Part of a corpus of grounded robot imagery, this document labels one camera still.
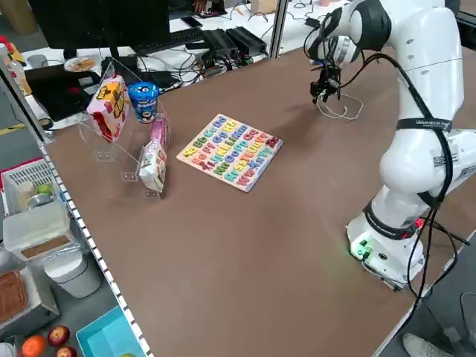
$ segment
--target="shoe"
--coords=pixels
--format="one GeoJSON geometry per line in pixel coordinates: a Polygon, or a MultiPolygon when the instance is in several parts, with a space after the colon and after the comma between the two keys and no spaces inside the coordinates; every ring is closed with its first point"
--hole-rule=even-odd
{"type": "Polygon", "coordinates": [[[411,333],[405,333],[402,342],[410,357],[454,357],[411,333]]]}

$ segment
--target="pink package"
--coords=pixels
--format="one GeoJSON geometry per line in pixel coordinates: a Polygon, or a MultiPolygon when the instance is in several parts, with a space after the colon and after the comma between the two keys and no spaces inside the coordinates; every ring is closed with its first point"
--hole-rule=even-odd
{"type": "Polygon", "coordinates": [[[117,141],[131,109],[126,84],[121,76],[108,78],[94,94],[86,109],[97,134],[117,141]]]}
{"type": "Polygon", "coordinates": [[[162,147],[166,149],[169,141],[169,136],[169,121],[167,116],[163,114],[157,115],[157,119],[155,119],[155,121],[152,123],[150,138],[159,140],[162,147]]]}
{"type": "Polygon", "coordinates": [[[158,115],[152,123],[150,141],[144,147],[139,169],[139,177],[149,190],[161,193],[164,190],[169,143],[169,121],[166,115],[158,115]]]}

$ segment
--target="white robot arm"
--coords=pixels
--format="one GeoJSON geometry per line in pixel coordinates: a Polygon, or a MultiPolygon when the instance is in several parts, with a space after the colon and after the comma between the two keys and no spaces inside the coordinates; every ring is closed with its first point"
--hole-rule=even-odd
{"type": "Polygon", "coordinates": [[[308,57],[325,67],[312,96],[339,94],[340,67],[386,45],[401,71],[397,131],[380,163],[384,186],[347,236],[352,255],[401,288],[425,265],[419,217],[440,203],[442,188],[449,193],[476,172],[476,131],[452,129],[464,98],[454,14],[418,0],[355,0],[329,14],[305,43],[308,57]]]}

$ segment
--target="alphabet puzzle board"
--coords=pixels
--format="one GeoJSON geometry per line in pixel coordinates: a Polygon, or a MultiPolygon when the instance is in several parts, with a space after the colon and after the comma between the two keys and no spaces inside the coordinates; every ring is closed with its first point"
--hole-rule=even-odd
{"type": "Polygon", "coordinates": [[[282,145],[282,139],[218,114],[177,159],[249,192],[282,145]]]}

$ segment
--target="desk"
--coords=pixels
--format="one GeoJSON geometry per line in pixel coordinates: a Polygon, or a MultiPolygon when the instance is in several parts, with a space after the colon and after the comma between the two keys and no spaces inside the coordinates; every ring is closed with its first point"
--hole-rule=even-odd
{"type": "MultiPolygon", "coordinates": [[[[321,7],[317,5],[318,0],[314,0],[314,7],[307,5],[305,8],[294,8],[294,3],[290,3],[288,6],[288,11],[296,18],[293,20],[292,16],[288,14],[286,17],[286,23],[284,28],[283,39],[281,41],[281,53],[286,53],[288,51],[294,50],[296,48],[302,47],[304,38],[311,31],[311,28],[304,24],[304,15],[311,16],[313,18],[318,18],[319,16],[325,15],[326,13],[333,11],[334,9],[346,4],[347,1],[340,0],[337,2],[331,3],[328,7],[321,7]]],[[[270,27],[274,24],[274,14],[266,15],[268,21],[266,21],[262,16],[253,16],[249,19],[251,13],[248,8],[251,4],[237,6],[236,9],[239,9],[240,13],[233,8],[228,8],[228,14],[223,17],[212,17],[209,19],[199,19],[203,24],[202,30],[215,30],[217,28],[229,29],[235,28],[237,26],[243,26],[247,28],[250,32],[254,33],[258,37],[262,37],[268,46],[271,41],[272,29],[270,27]]],[[[180,19],[174,19],[170,21],[170,31],[184,30],[188,26],[180,19]]],[[[145,65],[148,69],[164,71],[171,71],[172,68],[179,68],[186,61],[187,64],[192,63],[192,59],[189,54],[199,54],[204,52],[204,50],[194,50],[186,51],[185,46],[178,46],[172,50],[160,51],[155,54],[150,54],[149,57],[143,57],[145,65]]],[[[64,62],[62,50],[51,49],[51,48],[41,48],[35,51],[28,51],[23,53],[23,57],[27,59],[29,56],[34,54],[43,54],[48,60],[50,60],[50,65],[57,65],[61,62],[64,62]]],[[[134,54],[134,51],[130,47],[120,47],[119,54],[121,56],[127,56],[134,54]]],[[[87,48],[78,50],[78,56],[95,56],[97,60],[100,61],[100,55],[102,57],[110,56],[110,51],[108,48],[101,48],[100,52],[98,48],[87,48]]],[[[266,58],[265,55],[255,56],[253,59],[255,62],[266,58]]],[[[141,61],[138,61],[139,68],[144,70],[144,66],[141,61]]],[[[184,74],[182,79],[184,81],[192,80],[196,75],[194,73],[184,74]]],[[[33,112],[38,118],[44,118],[45,113],[41,108],[36,104],[32,96],[27,97],[27,101],[33,109],[33,112]]],[[[72,115],[65,120],[56,122],[52,129],[58,130],[64,127],[73,125],[85,119],[83,114],[78,113],[77,115],[72,115]]]]}
{"type": "MultiPolygon", "coordinates": [[[[474,78],[476,54],[465,51],[464,64],[474,78]]],[[[160,202],[101,170],[75,128],[46,147],[156,356],[365,357],[410,308],[408,292],[392,292],[352,259],[344,228],[381,187],[379,160],[398,112],[395,71],[373,63],[346,89],[365,104],[353,122],[316,112],[316,76],[293,51],[165,94],[173,135],[160,202]],[[175,159],[220,112],[285,140],[250,193],[175,159]],[[212,194],[226,209],[210,204],[212,194]],[[238,224],[253,229],[238,234],[238,224]]],[[[470,95],[476,81],[465,86],[470,95]]],[[[467,100],[456,126],[474,126],[475,110],[467,100]]],[[[472,179],[453,192],[438,221],[467,236],[475,190],[472,179]]],[[[441,235],[434,242],[429,281],[452,253],[441,235]]]]}

